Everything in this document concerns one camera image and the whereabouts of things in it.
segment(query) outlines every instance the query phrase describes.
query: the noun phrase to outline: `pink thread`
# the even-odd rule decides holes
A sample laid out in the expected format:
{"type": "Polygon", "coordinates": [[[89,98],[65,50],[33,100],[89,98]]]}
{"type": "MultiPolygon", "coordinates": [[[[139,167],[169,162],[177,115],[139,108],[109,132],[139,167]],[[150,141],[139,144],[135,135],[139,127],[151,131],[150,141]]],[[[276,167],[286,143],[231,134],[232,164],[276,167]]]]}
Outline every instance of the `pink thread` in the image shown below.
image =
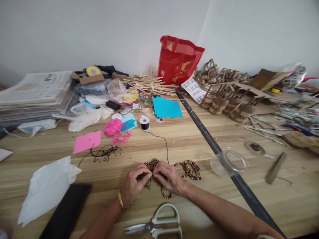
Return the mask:
{"type": "Polygon", "coordinates": [[[117,132],[121,131],[123,123],[120,119],[112,119],[107,123],[103,132],[106,136],[114,136],[117,132]]]}
{"type": "Polygon", "coordinates": [[[124,133],[124,136],[121,134],[121,129],[123,127],[123,123],[120,119],[112,119],[107,123],[107,125],[104,128],[104,134],[106,136],[113,136],[113,142],[112,144],[119,143],[123,144],[126,143],[127,140],[132,136],[131,132],[127,131],[127,125],[126,125],[126,133],[124,133]]]}

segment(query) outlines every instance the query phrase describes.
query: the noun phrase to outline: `scissors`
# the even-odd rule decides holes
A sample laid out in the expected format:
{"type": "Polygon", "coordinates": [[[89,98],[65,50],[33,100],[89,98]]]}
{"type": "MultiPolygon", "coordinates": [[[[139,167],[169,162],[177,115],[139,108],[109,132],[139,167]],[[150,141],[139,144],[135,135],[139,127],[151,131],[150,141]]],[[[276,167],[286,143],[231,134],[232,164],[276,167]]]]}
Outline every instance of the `scissors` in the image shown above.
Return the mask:
{"type": "Polygon", "coordinates": [[[177,233],[179,235],[179,238],[183,239],[182,229],[180,226],[178,226],[177,228],[170,228],[170,229],[155,228],[155,225],[167,224],[167,223],[173,223],[173,222],[177,222],[179,224],[178,211],[174,205],[172,205],[170,203],[166,203],[166,204],[163,204],[162,206],[160,206],[160,208],[157,210],[154,218],[150,222],[127,227],[124,229],[124,233],[125,234],[143,234],[146,232],[150,232],[152,234],[152,237],[155,239],[157,239],[158,236],[162,235],[162,234],[177,233]],[[165,207],[171,207],[175,212],[175,216],[172,218],[165,218],[165,219],[159,220],[158,214],[165,207]]]}

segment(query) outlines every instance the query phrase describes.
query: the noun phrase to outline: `newspaper stack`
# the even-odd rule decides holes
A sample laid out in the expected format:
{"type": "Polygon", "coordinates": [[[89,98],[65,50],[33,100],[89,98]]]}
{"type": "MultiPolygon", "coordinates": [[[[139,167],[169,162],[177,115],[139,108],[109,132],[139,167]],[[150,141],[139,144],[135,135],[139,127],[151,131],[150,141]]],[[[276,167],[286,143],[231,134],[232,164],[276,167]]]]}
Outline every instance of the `newspaper stack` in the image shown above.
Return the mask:
{"type": "Polygon", "coordinates": [[[71,71],[27,74],[17,85],[0,92],[0,125],[20,125],[65,114],[79,99],[71,71]]]}

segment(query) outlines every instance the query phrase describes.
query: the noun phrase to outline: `scissor blade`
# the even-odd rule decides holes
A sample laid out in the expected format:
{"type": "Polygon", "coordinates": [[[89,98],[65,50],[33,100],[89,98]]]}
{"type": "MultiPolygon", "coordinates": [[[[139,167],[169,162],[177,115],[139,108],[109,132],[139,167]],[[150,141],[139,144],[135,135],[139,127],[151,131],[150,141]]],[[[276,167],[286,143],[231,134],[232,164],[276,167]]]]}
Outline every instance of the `scissor blade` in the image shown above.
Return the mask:
{"type": "Polygon", "coordinates": [[[151,225],[149,223],[138,224],[130,226],[124,229],[125,234],[143,234],[151,231],[151,225]]]}

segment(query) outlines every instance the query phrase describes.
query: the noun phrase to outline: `beaded necklace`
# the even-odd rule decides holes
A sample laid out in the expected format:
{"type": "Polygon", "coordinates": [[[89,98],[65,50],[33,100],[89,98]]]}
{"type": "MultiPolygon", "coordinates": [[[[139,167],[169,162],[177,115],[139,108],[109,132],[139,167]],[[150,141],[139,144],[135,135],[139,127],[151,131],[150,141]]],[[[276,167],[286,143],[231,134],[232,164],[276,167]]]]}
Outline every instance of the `beaded necklace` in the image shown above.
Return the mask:
{"type": "MultiPolygon", "coordinates": [[[[154,168],[156,167],[156,165],[157,165],[159,162],[160,162],[160,161],[159,161],[158,159],[154,158],[154,159],[152,159],[152,161],[150,161],[150,162],[145,162],[144,164],[149,168],[149,170],[150,170],[151,172],[153,172],[154,168]]],[[[180,175],[181,178],[190,177],[190,179],[192,179],[192,180],[202,180],[201,175],[200,175],[200,172],[199,172],[200,167],[199,167],[194,161],[186,160],[186,161],[184,161],[183,163],[178,162],[178,163],[174,164],[174,166],[176,167],[178,164],[181,164],[181,165],[183,166],[183,169],[185,170],[185,175],[180,175]]],[[[143,178],[145,175],[146,175],[145,173],[139,175],[139,176],[137,177],[137,181],[142,180],[142,178],[143,178]]],[[[169,192],[169,195],[168,195],[168,196],[165,195],[163,185],[162,185],[160,182],[158,182],[158,181],[156,180],[156,178],[154,178],[154,176],[152,176],[152,177],[147,181],[147,183],[144,185],[145,188],[147,188],[148,190],[151,189],[151,181],[152,181],[151,179],[153,179],[155,183],[157,182],[157,183],[160,185],[160,191],[161,191],[161,193],[162,193],[162,195],[163,195],[163,198],[165,198],[165,199],[171,199],[171,198],[172,198],[172,193],[171,193],[171,192],[169,192]]]]}

